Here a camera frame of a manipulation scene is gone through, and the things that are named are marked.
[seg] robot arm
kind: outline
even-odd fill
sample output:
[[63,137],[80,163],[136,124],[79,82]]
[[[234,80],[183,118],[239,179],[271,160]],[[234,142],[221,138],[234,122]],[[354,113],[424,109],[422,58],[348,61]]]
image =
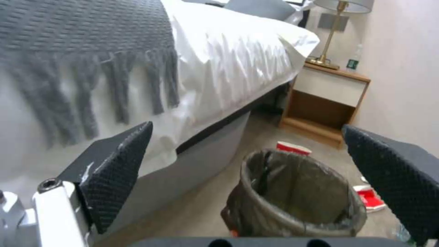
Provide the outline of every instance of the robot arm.
[[58,178],[38,185],[33,208],[0,194],[0,246],[89,246],[116,218],[137,180],[152,134],[143,123],[91,144]]

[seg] white wall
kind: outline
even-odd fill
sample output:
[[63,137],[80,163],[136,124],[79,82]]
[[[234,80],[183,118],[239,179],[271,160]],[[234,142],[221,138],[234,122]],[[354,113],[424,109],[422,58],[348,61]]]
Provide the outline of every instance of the white wall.
[[[422,146],[439,157],[439,1],[375,0],[370,14],[350,14],[334,34],[328,58],[345,67],[363,44],[358,72],[372,79],[354,122],[360,128]],[[313,8],[307,29],[322,42],[321,12]]]

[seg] bed frame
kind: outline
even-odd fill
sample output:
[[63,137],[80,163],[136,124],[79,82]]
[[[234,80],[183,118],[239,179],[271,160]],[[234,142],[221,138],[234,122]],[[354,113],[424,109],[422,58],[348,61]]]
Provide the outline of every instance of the bed frame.
[[172,165],[139,178],[102,237],[134,223],[223,170],[233,158],[244,132],[250,115],[249,111],[243,112],[245,108],[181,145],[178,159]]

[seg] nightstand drawer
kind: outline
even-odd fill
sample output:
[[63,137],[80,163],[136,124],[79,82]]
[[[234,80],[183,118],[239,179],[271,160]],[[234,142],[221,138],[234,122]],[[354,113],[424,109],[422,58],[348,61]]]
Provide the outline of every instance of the nightstand drawer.
[[306,67],[299,73],[294,84],[295,90],[353,107],[357,106],[365,87],[365,82]]

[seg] wooden nightstand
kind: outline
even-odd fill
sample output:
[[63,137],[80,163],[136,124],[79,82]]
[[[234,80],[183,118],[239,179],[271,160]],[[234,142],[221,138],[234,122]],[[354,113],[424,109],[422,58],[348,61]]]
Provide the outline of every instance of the wooden nightstand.
[[288,93],[280,128],[342,148],[342,126],[352,123],[371,80],[357,73],[305,64]]

